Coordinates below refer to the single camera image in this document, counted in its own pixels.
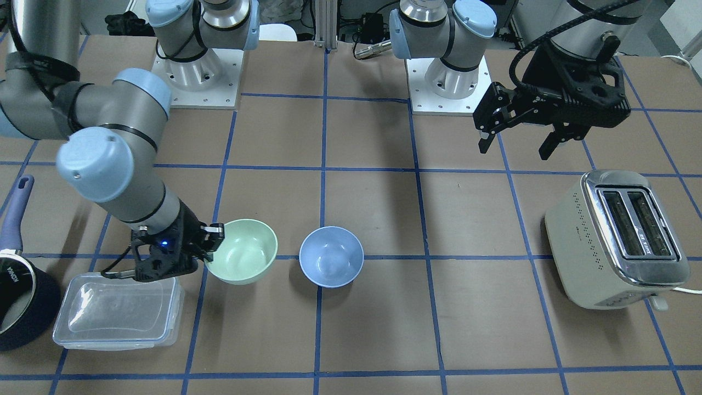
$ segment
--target white wall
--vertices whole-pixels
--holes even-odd
[[[661,23],[675,43],[682,48],[702,30],[702,1],[675,0],[675,3],[661,17]],[[691,63],[695,71],[702,75],[702,51],[692,58]]]

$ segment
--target purple handle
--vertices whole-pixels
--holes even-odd
[[[7,209],[5,221],[0,231],[0,250],[10,249],[22,251],[22,232],[20,225],[22,217],[25,215],[29,194],[34,186],[34,177],[26,174],[21,176],[15,184],[12,192],[12,199]]]

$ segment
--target toaster slot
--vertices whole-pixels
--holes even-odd
[[[616,190],[602,191],[602,196],[604,196],[607,211],[616,227],[615,234],[617,239],[622,244],[626,255],[639,257],[644,255],[644,249],[639,242],[639,234],[632,222],[624,199]]]
[[[648,240],[649,247],[653,255],[657,256],[670,256],[672,252],[666,241],[665,234],[661,229],[661,225],[658,223],[658,218],[654,214],[653,210],[649,205],[648,199],[643,192],[632,192],[628,194],[629,200],[631,200],[632,206],[634,207],[634,212],[641,223],[646,234],[646,240]]]

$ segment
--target clear plastic container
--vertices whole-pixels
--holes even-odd
[[[170,346],[178,339],[184,298],[177,278],[137,283],[81,274],[68,285],[53,341],[103,351]]]

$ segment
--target saucepan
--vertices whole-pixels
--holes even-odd
[[[20,225],[33,186],[30,175],[18,179],[0,231],[0,351],[36,339],[49,327],[60,305],[56,281],[21,255]]]

